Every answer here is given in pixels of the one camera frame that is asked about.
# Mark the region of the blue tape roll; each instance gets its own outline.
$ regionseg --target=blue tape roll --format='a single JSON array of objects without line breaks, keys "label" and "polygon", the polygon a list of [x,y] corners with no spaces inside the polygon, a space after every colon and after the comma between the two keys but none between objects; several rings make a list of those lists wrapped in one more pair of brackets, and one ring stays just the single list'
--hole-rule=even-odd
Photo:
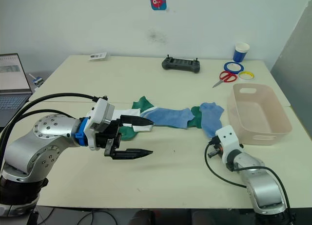
[{"label": "blue tape roll", "polygon": [[[230,64],[236,64],[237,66],[240,67],[240,69],[238,71],[233,71],[231,69],[228,68],[228,66]],[[239,74],[240,72],[244,71],[244,66],[241,65],[240,63],[236,63],[236,62],[227,62],[226,64],[224,64],[224,70],[233,74]]]}]

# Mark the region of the bin handle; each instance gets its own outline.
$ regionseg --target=bin handle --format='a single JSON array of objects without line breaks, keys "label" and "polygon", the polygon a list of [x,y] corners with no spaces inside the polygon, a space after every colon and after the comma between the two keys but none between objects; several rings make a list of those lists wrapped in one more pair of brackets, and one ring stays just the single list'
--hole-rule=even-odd
[{"label": "bin handle", "polygon": [[255,94],[257,92],[256,88],[241,88],[239,90],[241,94]]},{"label": "bin handle", "polygon": [[261,141],[273,141],[274,139],[276,139],[276,136],[255,135],[253,136],[253,139]]}]

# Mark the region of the tape roll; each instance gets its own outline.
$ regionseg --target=tape roll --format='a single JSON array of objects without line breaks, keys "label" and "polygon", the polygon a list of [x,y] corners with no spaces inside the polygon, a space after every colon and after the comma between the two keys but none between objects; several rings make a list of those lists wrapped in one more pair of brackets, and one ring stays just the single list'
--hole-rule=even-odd
[{"label": "tape roll", "polygon": [[227,62],[224,64],[223,69],[233,74],[239,74],[244,71],[244,66],[237,62]]},{"label": "tape roll", "polygon": [[244,71],[240,72],[238,74],[238,77],[242,80],[252,80],[254,78],[254,74],[251,72]]}]

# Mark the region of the gray wall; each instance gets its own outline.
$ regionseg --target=gray wall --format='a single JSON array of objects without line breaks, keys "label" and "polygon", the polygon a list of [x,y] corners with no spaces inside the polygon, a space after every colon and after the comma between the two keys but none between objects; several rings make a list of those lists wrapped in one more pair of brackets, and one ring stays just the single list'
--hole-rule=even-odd
[{"label": "gray wall", "polygon": [[272,69],[277,83],[312,136],[312,1]]}]

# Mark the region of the yellow tape roll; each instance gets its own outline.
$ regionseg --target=yellow tape roll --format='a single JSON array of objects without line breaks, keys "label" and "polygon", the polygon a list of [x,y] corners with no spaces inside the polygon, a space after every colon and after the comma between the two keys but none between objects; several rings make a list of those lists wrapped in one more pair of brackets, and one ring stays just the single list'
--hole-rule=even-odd
[{"label": "yellow tape roll", "polygon": [[254,74],[251,72],[247,72],[247,71],[240,72],[238,76],[242,80],[251,80],[254,78]]}]

